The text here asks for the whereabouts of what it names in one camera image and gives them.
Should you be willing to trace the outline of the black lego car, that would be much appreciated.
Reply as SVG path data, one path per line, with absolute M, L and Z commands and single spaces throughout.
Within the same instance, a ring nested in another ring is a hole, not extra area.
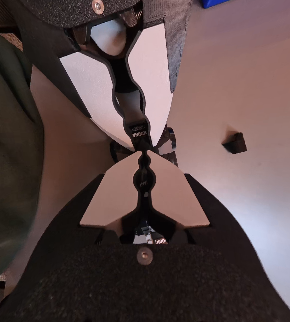
M 141 123 L 132 124 L 129 126 L 132 134 L 132 142 L 135 147 L 145 150 L 150 148 L 151 142 L 149 137 L 149 126 L 146 121 Z M 175 166 L 178 167 L 177 158 L 175 154 L 176 149 L 176 138 L 175 133 L 171 127 L 165 125 L 163 132 L 159 138 L 157 146 L 158 153 L 164 159 L 167 159 Z M 154 177 L 148 170 L 149 160 L 141 158 L 140 169 L 136 172 L 134 182 L 136 187 L 140 189 L 141 193 L 141 218 L 140 223 L 135 228 L 135 232 L 130 235 L 122 236 L 120 239 L 122 243 L 126 243 L 131 240 L 132 237 L 134 244 L 167 244 L 166 239 L 163 235 L 156 232 L 148 223 L 147 212 L 149 212 L 149 190 L 154 183 Z

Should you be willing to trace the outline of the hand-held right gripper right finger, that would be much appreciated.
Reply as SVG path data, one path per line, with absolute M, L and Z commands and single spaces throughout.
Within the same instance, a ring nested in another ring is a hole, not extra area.
M 156 231 L 207 227 L 204 213 L 184 173 L 174 164 L 152 151 L 144 152 L 153 176 L 149 191 L 149 223 Z

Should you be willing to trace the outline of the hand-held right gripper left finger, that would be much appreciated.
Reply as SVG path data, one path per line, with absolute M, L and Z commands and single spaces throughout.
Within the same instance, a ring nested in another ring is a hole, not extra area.
M 138 205 L 138 191 L 133 178 L 139 169 L 141 151 L 113 165 L 104 174 L 86 212 L 80 220 L 83 227 L 103 228 L 123 234 L 121 218 Z

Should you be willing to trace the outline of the small black lego brick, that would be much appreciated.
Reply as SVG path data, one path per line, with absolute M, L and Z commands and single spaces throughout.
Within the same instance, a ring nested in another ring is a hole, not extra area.
M 231 154 L 239 154 L 248 150 L 242 132 L 231 135 L 225 143 L 222 143 L 222 146 Z

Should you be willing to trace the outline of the blue storage bin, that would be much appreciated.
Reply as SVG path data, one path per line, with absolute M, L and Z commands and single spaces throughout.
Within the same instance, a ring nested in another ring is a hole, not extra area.
M 229 0 L 201 0 L 201 4 L 204 9 L 208 9 L 228 1 Z

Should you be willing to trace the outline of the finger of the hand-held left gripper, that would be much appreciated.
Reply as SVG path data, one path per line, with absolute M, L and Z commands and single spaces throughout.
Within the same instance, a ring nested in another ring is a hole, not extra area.
M 120 145 L 135 150 L 124 128 L 124 117 L 115 97 L 115 76 L 109 62 L 84 50 L 59 60 L 89 112 L 90 119 Z
M 156 146 L 164 130 L 173 97 L 164 23 L 140 32 L 127 61 L 131 77 L 145 99 L 144 114 L 149 121 L 152 145 Z

